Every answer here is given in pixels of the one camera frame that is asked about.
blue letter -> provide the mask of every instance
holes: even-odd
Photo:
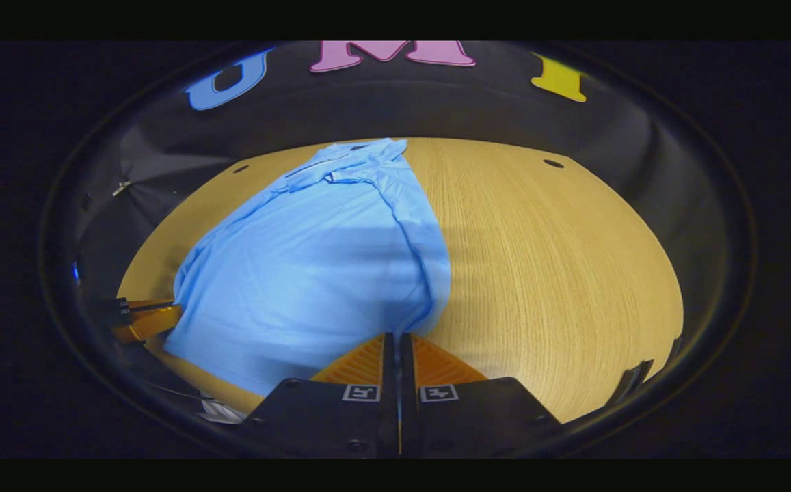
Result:
[[[216,77],[222,74],[221,71],[215,72],[215,74],[189,87],[185,92],[189,95],[189,103],[192,108],[198,111],[213,109],[216,108],[216,106],[228,103],[229,100],[241,96],[242,93],[255,87],[256,84],[261,81],[262,77],[264,77],[267,69],[265,55],[272,50],[273,48],[261,53],[256,53],[249,58],[242,59],[235,63],[234,65],[240,65],[242,71],[240,74],[240,81],[222,92],[217,91],[216,87],[213,86]]]

wood grain surface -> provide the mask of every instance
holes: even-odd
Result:
[[[427,338],[486,377],[518,378],[563,422],[604,405],[627,368],[651,359],[649,376],[662,368],[682,330],[680,289],[654,234],[611,188],[567,156],[407,140],[451,255],[451,300]],[[327,145],[256,156],[212,178],[146,239],[119,296],[172,298],[176,270],[207,231]],[[146,344],[224,404],[248,413],[261,401],[161,346]]]

light blue shirt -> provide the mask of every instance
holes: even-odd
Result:
[[[377,334],[429,333],[451,266],[405,147],[321,149],[213,228],[176,274],[164,349],[266,396]]]

pink letter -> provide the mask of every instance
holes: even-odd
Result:
[[[362,57],[349,52],[349,45],[360,48],[379,62],[389,62],[410,41],[322,41],[320,60],[310,67],[311,72],[330,72],[358,65]],[[459,41],[415,41],[416,48],[407,54],[412,62],[435,65],[473,66]]]

